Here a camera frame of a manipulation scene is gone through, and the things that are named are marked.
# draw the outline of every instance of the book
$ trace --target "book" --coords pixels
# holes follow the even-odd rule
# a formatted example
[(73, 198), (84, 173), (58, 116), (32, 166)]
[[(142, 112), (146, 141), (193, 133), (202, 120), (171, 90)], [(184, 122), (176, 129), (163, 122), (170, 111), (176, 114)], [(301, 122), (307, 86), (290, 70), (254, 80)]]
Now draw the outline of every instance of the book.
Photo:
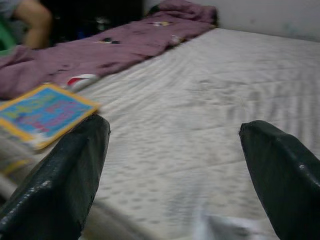
[(41, 150), (98, 108), (91, 100), (44, 84), (0, 105), (0, 128), (28, 147)]

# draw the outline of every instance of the bedsheet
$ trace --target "bedsheet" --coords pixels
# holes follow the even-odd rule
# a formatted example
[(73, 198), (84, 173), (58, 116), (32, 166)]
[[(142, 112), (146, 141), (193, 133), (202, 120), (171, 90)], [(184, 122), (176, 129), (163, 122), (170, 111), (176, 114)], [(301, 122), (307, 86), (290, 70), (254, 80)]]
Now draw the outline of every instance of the bedsheet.
[(165, 0), (156, 8), (140, 21), (92, 37), (38, 50), (17, 46), (0, 59), (0, 99), (16, 98), (43, 83), (76, 92), (214, 27), (214, 6)]
[(200, 239), (204, 213), (276, 240), (238, 132), (265, 120), (319, 158), (319, 65), (319, 43), (215, 29), (80, 91), (112, 130), (95, 201), (156, 239)]

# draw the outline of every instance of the yellow book border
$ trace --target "yellow book border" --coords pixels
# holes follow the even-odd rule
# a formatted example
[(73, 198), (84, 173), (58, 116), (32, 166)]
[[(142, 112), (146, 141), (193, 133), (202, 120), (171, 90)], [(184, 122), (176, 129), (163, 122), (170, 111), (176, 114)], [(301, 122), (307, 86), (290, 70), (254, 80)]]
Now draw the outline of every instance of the yellow book border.
[[(63, 129), (61, 129), (59, 132), (57, 132), (54, 136), (52, 136), (50, 138), (49, 141), (43, 142), (41, 144), (38, 145), (34, 145), (32, 146), (35, 150), (41, 150), (45, 147), (47, 147), (49, 144), (53, 143), (55, 140), (57, 140), (58, 138), (60, 138), (62, 135), (64, 135), (66, 132), (68, 132), (70, 129), (72, 129), (73, 127), (75, 127), (77, 124), (79, 124), (83, 119), (85, 119), (86, 117), (90, 116), (91, 114), (95, 113), (98, 108), (99, 108), (99, 104), (96, 102), (93, 102), (89, 99), (86, 99), (82, 96), (76, 95), (72, 92), (69, 92), (59, 86), (56, 86), (54, 84), (51, 83), (47, 83), (44, 85), (41, 85), (37, 88), (35, 88), (34, 90), (31, 90), (30, 92), (23, 94), (22, 96), (10, 100), (4, 104), (2, 104), (0, 106), (0, 111), (21, 102), (22, 100), (25, 100), (29, 97), (32, 97), (33, 95), (35, 95), (36, 93), (44, 90), (44, 89), (52, 89), (58, 93), (64, 94), (70, 98), (73, 98), (75, 100), (77, 100), (78, 102), (85, 104), (85, 105), (90, 105), (92, 106), (92, 109), (84, 112), (81, 116), (79, 116), (76, 120), (74, 120), (73, 122), (69, 123), (67, 126), (65, 126)], [(9, 134), (12, 134), (14, 137), (18, 137), (21, 141), (23, 142), (27, 142), (33, 139), (31, 134), (26, 133), (25, 131), (19, 129), (18, 127), (16, 127), (15, 125), (13, 125), (11, 122), (6, 121), (3, 118), (0, 118), (0, 126), (4, 127), (5, 130), (7, 130), (9, 132)]]

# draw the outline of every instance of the person's leg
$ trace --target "person's leg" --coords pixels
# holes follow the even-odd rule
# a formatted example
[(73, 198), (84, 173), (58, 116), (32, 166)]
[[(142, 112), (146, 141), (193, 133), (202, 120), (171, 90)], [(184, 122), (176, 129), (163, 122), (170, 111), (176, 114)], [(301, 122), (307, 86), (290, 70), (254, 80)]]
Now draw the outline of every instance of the person's leg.
[(24, 44), (32, 49), (49, 46), (52, 15), (37, 0), (22, 0), (15, 8), (13, 17), (28, 25)]

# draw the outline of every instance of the mattress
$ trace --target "mattress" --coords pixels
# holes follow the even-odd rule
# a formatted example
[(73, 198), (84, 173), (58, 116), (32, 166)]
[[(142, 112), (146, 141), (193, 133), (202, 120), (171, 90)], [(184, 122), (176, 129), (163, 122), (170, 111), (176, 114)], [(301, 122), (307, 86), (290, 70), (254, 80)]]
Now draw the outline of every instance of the mattress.
[(80, 91), (112, 130), (95, 201), (156, 239), (204, 240), (210, 215), (276, 240), (238, 132), (265, 120), (320, 157), (319, 66), (320, 43), (218, 28)]

